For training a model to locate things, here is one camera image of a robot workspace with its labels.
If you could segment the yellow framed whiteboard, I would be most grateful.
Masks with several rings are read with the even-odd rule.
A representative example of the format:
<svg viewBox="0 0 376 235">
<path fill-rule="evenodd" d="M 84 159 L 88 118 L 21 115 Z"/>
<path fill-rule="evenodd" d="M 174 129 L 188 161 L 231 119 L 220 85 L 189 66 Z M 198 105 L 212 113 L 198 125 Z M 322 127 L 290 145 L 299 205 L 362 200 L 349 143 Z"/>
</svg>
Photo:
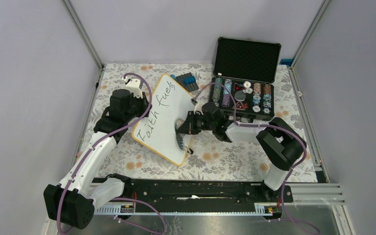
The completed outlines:
<svg viewBox="0 0 376 235">
<path fill-rule="evenodd" d="M 194 109 L 192 95 L 169 74 L 163 74 L 152 95 L 152 108 L 148 117 L 135 124 L 132 137 L 156 154 L 181 166 L 188 152 L 179 148 L 175 122 L 185 119 Z"/>
</svg>

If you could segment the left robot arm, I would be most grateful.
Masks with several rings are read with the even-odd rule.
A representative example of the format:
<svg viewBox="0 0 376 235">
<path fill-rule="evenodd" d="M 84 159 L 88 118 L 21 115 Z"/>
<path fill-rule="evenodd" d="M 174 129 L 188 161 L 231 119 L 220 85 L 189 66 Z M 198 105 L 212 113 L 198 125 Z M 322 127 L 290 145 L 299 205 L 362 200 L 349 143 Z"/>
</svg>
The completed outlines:
<svg viewBox="0 0 376 235">
<path fill-rule="evenodd" d="M 140 88 L 113 91 L 110 105 L 96 123 L 83 155 L 58 184 L 49 184 L 44 189 L 47 214 L 56 222 L 59 234 L 86 228 L 95 211 L 112 199 L 131 198 L 131 186 L 121 179 L 109 178 L 95 188 L 91 188 L 91 183 L 128 128 L 148 117 L 151 107 L 152 93 L 146 94 Z"/>
</svg>

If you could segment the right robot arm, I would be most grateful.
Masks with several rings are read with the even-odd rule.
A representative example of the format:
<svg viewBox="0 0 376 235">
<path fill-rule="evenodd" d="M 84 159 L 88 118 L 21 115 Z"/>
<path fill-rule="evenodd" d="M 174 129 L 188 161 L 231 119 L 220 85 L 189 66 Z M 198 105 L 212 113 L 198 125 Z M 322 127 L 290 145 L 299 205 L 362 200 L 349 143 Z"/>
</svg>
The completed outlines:
<svg viewBox="0 0 376 235">
<path fill-rule="evenodd" d="M 198 103 L 188 111 L 185 119 L 175 121 L 179 147 L 185 149 L 183 135 L 197 135 L 211 131 L 222 142 L 258 143 L 270 160 L 269 171 L 261 188 L 263 199 L 275 201 L 280 188 L 297 166 L 298 160 L 307 155 L 307 144 L 283 119 L 273 118 L 268 124 L 241 123 L 229 119 L 214 103 Z"/>
</svg>

